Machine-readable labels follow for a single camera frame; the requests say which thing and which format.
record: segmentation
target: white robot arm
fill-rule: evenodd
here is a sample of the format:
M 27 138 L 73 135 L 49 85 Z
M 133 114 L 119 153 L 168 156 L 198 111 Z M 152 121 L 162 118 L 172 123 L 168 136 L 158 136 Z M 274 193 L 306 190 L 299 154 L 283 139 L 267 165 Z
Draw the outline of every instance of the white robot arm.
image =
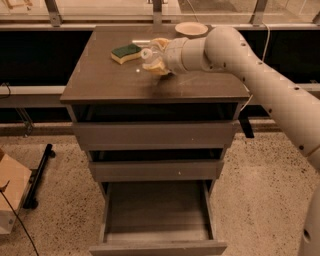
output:
M 224 69 L 247 86 L 303 156 L 320 171 L 320 101 L 263 63 L 232 27 L 217 27 L 207 37 L 170 41 L 163 53 L 165 70 L 174 74 Z M 306 218 L 300 256 L 320 253 L 320 187 Z

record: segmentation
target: sponge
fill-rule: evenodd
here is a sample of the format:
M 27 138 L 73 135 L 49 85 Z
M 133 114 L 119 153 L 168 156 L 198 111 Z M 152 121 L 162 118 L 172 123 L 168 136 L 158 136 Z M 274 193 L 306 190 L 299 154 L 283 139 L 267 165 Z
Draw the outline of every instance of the sponge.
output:
M 129 44 L 111 51 L 111 58 L 120 65 L 129 60 L 138 59 L 141 57 L 141 48 L 135 44 Z

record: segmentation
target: cardboard box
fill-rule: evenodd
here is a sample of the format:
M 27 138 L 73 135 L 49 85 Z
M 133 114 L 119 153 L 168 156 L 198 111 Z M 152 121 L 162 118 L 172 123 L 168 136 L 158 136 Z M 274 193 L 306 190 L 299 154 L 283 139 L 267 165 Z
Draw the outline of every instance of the cardboard box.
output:
M 0 187 L 10 180 L 4 192 L 16 213 L 24 203 L 31 171 L 0 149 Z M 15 215 L 0 194 L 0 234 L 10 234 L 15 222 Z

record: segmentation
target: terrazzo floor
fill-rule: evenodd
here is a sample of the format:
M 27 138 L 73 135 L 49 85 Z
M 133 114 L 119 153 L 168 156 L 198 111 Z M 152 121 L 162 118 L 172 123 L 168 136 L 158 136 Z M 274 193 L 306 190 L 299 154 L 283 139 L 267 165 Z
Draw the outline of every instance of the terrazzo floor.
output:
M 228 243 L 224 256 L 297 254 L 320 178 L 285 135 L 270 127 L 255 127 L 255 139 L 237 133 L 225 156 L 211 196 L 217 238 Z M 38 208 L 19 213 L 40 255 L 90 255 L 104 199 L 75 137 L 7 135 L 0 136 L 1 148 L 30 169 L 37 168 L 47 143 L 56 152 L 44 172 Z M 17 221 L 10 235 L 0 235 L 0 255 L 35 255 Z

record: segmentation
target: dark wood top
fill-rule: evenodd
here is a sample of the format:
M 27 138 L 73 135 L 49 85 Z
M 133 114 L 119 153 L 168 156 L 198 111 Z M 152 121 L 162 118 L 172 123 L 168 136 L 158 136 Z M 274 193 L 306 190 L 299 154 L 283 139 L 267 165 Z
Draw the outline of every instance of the dark wood top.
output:
M 226 73 L 190 72 L 153 76 L 143 70 L 142 59 L 119 65 L 111 59 L 114 48 L 132 40 L 181 37 L 174 26 L 153 31 L 153 26 L 97 27 L 61 97 L 64 104 L 244 102 L 242 83 Z

